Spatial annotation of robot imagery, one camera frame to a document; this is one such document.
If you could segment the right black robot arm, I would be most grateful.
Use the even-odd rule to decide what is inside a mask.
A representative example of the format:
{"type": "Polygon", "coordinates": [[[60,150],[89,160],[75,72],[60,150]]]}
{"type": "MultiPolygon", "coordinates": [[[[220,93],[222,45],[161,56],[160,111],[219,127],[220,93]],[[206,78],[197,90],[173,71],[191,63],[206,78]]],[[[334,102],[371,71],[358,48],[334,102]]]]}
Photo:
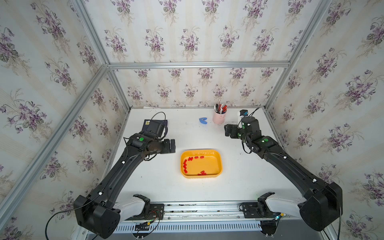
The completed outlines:
{"type": "Polygon", "coordinates": [[[268,192],[257,199],[257,213],[272,218],[278,213],[301,218],[310,228],[322,231],[343,214],[343,191],[336,183],[327,183],[295,161],[279,143],[263,136],[257,121],[227,124],[225,135],[240,139],[242,146],[279,170],[301,193],[298,199],[278,197],[268,192]]]}

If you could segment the pink pen cup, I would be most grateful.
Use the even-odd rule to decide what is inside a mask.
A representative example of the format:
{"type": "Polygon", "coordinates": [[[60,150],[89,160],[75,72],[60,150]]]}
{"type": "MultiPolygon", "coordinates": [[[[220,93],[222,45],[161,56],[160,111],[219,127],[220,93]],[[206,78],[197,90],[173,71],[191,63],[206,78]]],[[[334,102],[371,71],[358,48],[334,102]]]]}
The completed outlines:
{"type": "Polygon", "coordinates": [[[227,113],[227,105],[216,104],[214,106],[214,115],[213,115],[213,123],[217,125],[221,125],[225,121],[227,113]]]}

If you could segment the yellow plastic storage box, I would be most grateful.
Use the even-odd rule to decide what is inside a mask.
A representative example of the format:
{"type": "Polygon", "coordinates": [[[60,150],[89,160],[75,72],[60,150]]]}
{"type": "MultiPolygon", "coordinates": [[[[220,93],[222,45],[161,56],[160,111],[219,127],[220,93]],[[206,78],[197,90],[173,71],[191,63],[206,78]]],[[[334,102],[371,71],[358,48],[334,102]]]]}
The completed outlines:
{"type": "Polygon", "coordinates": [[[180,170],[187,179],[215,178],[223,172],[222,158],[213,149],[188,150],[181,154],[180,170]]]}

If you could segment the red sleeves cluster in box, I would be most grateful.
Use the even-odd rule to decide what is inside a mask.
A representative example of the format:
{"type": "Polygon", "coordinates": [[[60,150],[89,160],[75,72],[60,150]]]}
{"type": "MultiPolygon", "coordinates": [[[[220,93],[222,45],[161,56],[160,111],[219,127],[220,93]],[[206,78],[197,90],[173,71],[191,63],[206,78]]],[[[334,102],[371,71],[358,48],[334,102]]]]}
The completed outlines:
{"type": "Polygon", "coordinates": [[[183,162],[183,172],[186,176],[207,175],[205,156],[195,156],[185,159],[183,162]]]}

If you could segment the blue plastic clip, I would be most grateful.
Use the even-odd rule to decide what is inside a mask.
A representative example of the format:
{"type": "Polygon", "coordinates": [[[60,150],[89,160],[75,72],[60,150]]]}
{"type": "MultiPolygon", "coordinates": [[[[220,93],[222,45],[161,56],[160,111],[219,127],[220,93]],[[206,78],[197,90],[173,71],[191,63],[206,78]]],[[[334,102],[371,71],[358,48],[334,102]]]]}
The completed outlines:
{"type": "Polygon", "coordinates": [[[199,118],[199,121],[200,121],[200,123],[202,123],[202,124],[204,124],[204,125],[206,125],[208,122],[207,122],[207,118],[199,118]]]}

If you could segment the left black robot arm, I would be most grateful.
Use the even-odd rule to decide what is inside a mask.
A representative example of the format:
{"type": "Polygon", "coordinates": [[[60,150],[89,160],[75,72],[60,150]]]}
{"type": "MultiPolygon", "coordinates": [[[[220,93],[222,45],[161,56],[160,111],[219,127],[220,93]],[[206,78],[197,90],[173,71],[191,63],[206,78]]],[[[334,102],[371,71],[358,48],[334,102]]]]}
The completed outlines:
{"type": "Polygon", "coordinates": [[[122,156],[104,179],[88,193],[79,195],[74,211],[79,226],[97,236],[107,239],[121,221],[131,217],[147,218],[150,213],[150,199],[136,194],[118,203],[124,185],[149,155],[173,154],[176,151],[174,139],[159,140],[134,134],[128,139],[122,156]]]}

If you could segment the dark blue notebook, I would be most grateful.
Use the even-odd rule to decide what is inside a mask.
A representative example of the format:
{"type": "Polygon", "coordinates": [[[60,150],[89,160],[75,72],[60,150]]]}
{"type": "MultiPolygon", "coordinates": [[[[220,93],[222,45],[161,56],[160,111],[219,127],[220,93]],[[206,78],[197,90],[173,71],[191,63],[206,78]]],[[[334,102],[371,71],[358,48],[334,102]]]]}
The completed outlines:
{"type": "Polygon", "coordinates": [[[150,121],[163,122],[165,127],[168,126],[167,120],[148,120],[148,119],[146,119],[146,120],[144,120],[142,131],[145,131],[145,129],[147,128],[150,121]]]}

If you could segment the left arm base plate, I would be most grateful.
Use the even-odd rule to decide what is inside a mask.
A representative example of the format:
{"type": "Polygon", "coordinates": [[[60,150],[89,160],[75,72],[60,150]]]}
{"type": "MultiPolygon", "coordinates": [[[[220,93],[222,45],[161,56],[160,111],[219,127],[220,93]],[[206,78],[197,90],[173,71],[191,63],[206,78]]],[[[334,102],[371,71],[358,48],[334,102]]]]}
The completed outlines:
{"type": "Polygon", "coordinates": [[[134,220],[154,220],[160,219],[162,220],[164,217],[164,204],[148,204],[145,205],[144,210],[141,214],[137,216],[130,217],[126,219],[126,221],[134,221],[134,220]]]}

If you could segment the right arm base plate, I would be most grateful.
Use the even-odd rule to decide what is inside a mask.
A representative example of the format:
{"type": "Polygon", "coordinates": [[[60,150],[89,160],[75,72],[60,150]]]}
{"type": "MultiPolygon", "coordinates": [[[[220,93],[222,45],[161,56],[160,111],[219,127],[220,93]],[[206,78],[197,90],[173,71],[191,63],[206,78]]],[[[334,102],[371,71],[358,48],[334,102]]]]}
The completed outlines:
{"type": "Polygon", "coordinates": [[[239,205],[239,210],[246,219],[275,219],[279,220],[282,215],[278,212],[272,212],[268,206],[259,202],[247,202],[239,205]]]}

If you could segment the aluminium front rail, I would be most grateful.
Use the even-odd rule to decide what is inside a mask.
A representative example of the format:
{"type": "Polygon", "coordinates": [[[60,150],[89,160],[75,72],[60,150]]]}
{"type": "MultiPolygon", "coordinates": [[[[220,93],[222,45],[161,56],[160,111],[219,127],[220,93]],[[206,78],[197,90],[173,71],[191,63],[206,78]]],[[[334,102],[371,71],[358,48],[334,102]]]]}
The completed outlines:
{"type": "Polygon", "coordinates": [[[241,202],[168,202],[164,204],[162,220],[121,221],[112,234],[132,234],[143,239],[150,234],[162,233],[213,233],[213,232],[260,232],[274,237],[283,224],[298,222],[309,230],[309,226],[294,216],[281,214],[275,219],[246,219],[239,210],[241,202]]]}

